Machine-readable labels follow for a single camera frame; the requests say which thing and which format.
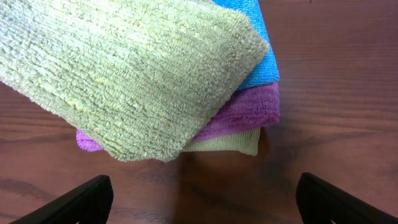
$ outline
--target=washcloth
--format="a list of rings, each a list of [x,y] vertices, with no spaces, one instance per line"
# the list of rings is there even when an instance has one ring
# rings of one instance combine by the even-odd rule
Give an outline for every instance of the washcloth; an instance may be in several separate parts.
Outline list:
[[[250,17],[251,23],[258,33],[260,33],[261,37],[270,42],[258,0],[214,0],[214,2],[220,6],[238,9],[245,13]],[[262,62],[254,68],[239,86],[239,90],[278,81],[279,71],[274,51],[270,48]]]
[[[77,132],[76,138],[79,147],[83,150],[89,152],[103,150],[102,146],[80,130]],[[191,142],[184,147],[183,151],[239,151],[250,156],[255,156],[257,155],[259,138],[260,129],[253,129],[219,136],[210,140]]]
[[[192,142],[268,127],[276,124],[279,117],[278,83],[239,90],[193,138]],[[81,134],[83,133],[78,130],[77,141],[82,149],[90,151],[101,148],[90,138],[80,138]]]
[[[269,50],[209,2],[0,1],[0,81],[120,161],[177,157]]]

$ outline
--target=brown wooden surface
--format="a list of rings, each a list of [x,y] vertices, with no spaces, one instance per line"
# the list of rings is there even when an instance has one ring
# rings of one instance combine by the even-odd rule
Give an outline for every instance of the brown wooden surface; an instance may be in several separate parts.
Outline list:
[[[118,162],[78,149],[75,129],[0,84],[0,223],[98,174],[108,223],[300,223],[294,191],[315,175],[398,216],[398,1],[263,0],[282,120],[257,157],[183,154]]]

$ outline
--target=ribbed towel texture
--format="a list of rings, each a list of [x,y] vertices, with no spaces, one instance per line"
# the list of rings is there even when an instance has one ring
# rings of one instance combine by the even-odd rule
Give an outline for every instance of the ribbed towel texture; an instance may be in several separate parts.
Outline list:
[[[120,161],[177,157],[269,50],[208,2],[0,1],[0,81]]]
[[[250,17],[251,23],[258,33],[260,33],[261,37],[269,42],[266,25],[262,18],[258,0],[214,0],[214,2],[220,6],[230,9],[238,9],[245,13]],[[239,86],[239,90],[278,81],[279,71],[274,51],[270,48],[262,62],[254,68],[254,70]]]
[[[278,83],[234,92],[231,99],[192,140],[209,140],[227,134],[268,127],[279,121]],[[101,146],[77,131],[78,145],[87,151]]]
[[[77,132],[77,143],[82,150],[95,152],[104,148],[82,131]],[[219,136],[210,140],[191,142],[184,152],[239,151],[250,156],[257,155],[260,129]]]

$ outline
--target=blue cloth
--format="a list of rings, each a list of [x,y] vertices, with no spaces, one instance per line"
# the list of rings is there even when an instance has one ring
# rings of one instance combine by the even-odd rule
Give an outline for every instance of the blue cloth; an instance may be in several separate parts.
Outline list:
[[[258,0],[213,0],[217,5],[237,9],[247,15],[253,27],[257,30],[260,36],[270,43],[266,25],[262,18],[262,13]],[[275,55],[272,48],[264,57],[262,62],[258,64],[248,77],[239,86],[239,90],[244,90],[250,87],[268,84],[279,81],[279,71],[276,65]]]

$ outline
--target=microfiber cloth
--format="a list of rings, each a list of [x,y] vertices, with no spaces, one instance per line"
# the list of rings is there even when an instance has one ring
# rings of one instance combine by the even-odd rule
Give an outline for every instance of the microfiber cloth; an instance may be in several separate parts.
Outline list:
[[[237,9],[245,13],[250,17],[251,23],[258,33],[260,33],[261,37],[269,42],[266,25],[262,18],[258,0],[214,0],[214,2],[219,6]],[[254,68],[254,70],[239,86],[239,90],[278,81],[279,71],[274,51],[270,48],[262,62]]]
[[[80,130],[78,130],[76,138],[79,147],[83,150],[95,152],[104,149]],[[250,156],[255,156],[257,155],[259,138],[260,129],[253,129],[219,136],[210,140],[191,142],[184,147],[183,151],[239,151]]]
[[[269,50],[247,16],[211,2],[0,6],[0,81],[120,161],[177,157]]]
[[[219,110],[192,140],[209,140],[227,134],[268,127],[279,121],[278,83],[261,85],[233,93],[230,100]],[[77,131],[78,145],[87,151],[101,146],[81,131]]]

